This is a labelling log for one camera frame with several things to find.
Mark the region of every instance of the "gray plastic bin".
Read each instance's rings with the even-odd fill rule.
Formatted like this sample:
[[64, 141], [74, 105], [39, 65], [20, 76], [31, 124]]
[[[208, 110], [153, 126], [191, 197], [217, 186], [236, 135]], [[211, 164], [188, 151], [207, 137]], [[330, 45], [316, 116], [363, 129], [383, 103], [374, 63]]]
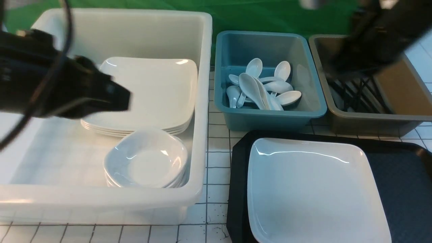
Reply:
[[394, 114], [343, 112], [333, 100], [321, 61], [341, 44], [343, 35], [309, 38], [329, 112], [331, 129], [339, 134], [404, 136], [422, 122], [432, 121], [432, 96], [406, 56], [375, 76], [381, 94]]
[[[291, 84], [302, 92], [302, 98], [285, 111], [233, 109], [229, 107], [226, 88], [228, 75], [239, 75], [253, 58], [263, 61], [261, 77], [274, 76], [281, 61], [291, 64]], [[284, 130], [298, 131], [311, 118], [327, 111], [318, 74], [305, 38], [296, 34], [225, 31], [217, 36], [215, 61], [216, 107], [224, 114], [229, 129], [235, 131]]]

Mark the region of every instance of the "white plastic bin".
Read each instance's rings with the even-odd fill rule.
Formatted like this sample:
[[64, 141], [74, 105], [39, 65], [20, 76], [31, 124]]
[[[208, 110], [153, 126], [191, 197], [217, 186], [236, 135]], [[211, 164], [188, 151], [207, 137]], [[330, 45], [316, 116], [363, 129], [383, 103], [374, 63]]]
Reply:
[[[162, 10], [74, 9], [70, 56], [96, 64], [109, 57], [184, 58], [198, 66], [195, 116], [179, 138], [189, 150], [186, 185], [176, 189], [109, 188], [102, 160], [120, 140], [83, 129], [79, 121], [34, 119], [0, 153], [0, 221], [77, 224], [180, 224], [202, 192], [212, 18]], [[33, 25], [64, 40], [60, 9]], [[19, 115], [0, 113], [0, 137]]]

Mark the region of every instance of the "teal plastic bin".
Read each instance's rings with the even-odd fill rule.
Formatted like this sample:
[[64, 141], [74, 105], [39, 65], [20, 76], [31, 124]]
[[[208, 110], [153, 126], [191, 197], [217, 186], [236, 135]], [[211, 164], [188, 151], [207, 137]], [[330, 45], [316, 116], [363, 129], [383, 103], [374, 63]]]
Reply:
[[[234, 109], [229, 107], [226, 88], [228, 75], [239, 75], [253, 58], [263, 61], [260, 77], [274, 76], [281, 61], [291, 64], [289, 80], [302, 98], [285, 111]], [[324, 116], [327, 105], [317, 70], [305, 38], [296, 34], [224, 31], [216, 40], [215, 97], [216, 107], [224, 114], [226, 124], [234, 131], [298, 131], [312, 118]]]

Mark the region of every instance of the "robotic arm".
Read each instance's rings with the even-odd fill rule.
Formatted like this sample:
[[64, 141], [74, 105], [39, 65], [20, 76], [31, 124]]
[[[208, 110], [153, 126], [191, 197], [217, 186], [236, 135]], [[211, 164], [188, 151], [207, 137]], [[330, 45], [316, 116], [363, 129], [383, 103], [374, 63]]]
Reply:
[[[324, 0], [300, 0], [318, 8]], [[371, 76], [393, 64], [432, 26], [432, 0], [361, 0], [343, 45], [323, 64], [330, 78]]]
[[[0, 32], [0, 111], [23, 114], [0, 141], [0, 151], [18, 136], [32, 117], [76, 119], [102, 111], [124, 111], [130, 92], [99, 72], [85, 57], [67, 57], [73, 40], [73, 18], [68, 0], [59, 0], [67, 19], [63, 50], [53, 47], [53, 36], [31, 30], [13, 35]], [[0, 26], [4, 0], [0, 0]]]

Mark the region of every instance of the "white ceramic spoon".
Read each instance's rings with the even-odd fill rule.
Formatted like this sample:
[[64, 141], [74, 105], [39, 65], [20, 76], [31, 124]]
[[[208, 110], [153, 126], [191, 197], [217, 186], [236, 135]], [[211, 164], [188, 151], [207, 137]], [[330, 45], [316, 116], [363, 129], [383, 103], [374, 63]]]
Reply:
[[[261, 59], [259, 58], [252, 59], [246, 66], [246, 73], [255, 78], [258, 78], [261, 75], [262, 71], [263, 71], [263, 61], [261, 61]], [[240, 98], [238, 99], [237, 108], [243, 107], [245, 100], [246, 100], [246, 95], [241, 93]]]
[[266, 110], [271, 110], [270, 100], [268, 98], [270, 96], [269, 93], [267, 93], [266, 88], [264, 88], [264, 85], [257, 78], [254, 79], [255, 82], [257, 82], [258, 88], [260, 90], [261, 100], [263, 101]]
[[302, 93], [300, 91], [293, 90], [276, 96], [276, 100], [281, 104], [281, 106], [288, 106], [300, 99], [301, 96]]
[[254, 78], [258, 78], [261, 75], [262, 71], [263, 61], [261, 61], [261, 59], [259, 58], [252, 59], [246, 67], [246, 73]]
[[269, 82], [273, 82], [273, 81], [281, 81], [281, 82], [285, 82], [283, 79], [279, 78], [279, 77], [265, 77], [265, 78], [260, 78], [261, 83], [269, 83]]
[[[280, 78], [283, 82], [286, 82], [291, 74], [291, 65], [287, 61], [281, 61], [274, 70], [274, 76]], [[276, 94], [281, 94], [279, 92], [272, 92], [271, 95], [276, 97]]]
[[269, 95], [269, 101], [270, 101], [270, 107], [274, 111], [283, 111], [282, 105], [274, 98], [273, 96]]
[[266, 107], [261, 99], [260, 88], [255, 79], [249, 74], [243, 73], [238, 77], [241, 91], [249, 97], [260, 110], [265, 110]]
[[238, 76], [234, 75], [234, 74], [230, 74], [228, 75], [229, 80], [231, 81], [232, 84], [239, 86], [238, 84]]
[[[259, 58], [254, 58], [248, 63], [245, 73], [251, 75], [254, 78], [258, 78], [261, 75], [262, 71], [263, 71], [263, 62]], [[232, 84], [238, 86], [238, 76], [237, 75], [230, 74], [230, 75], [228, 75], [228, 78]], [[267, 82], [277, 81], [277, 80], [279, 80], [279, 79], [276, 77], [272, 77], [272, 79], [270, 79]]]
[[266, 84], [264, 84], [264, 87], [266, 88], [267, 91], [272, 92], [271, 95], [273, 97], [276, 97], [276, 94], [283, 94], [285, 92], [294, 90], [293, 87], [291, 86], [291, 84], [289, 84], [287, 82], [281, 82], [281, 81], [274, 81], [271, 83], [266, 83]]
[[241, 94], [240, 88], [238, 86], [232, 85], [226, 89], [226, 94], [228, 95], [229, 107], [236, 108], [238, 98]]

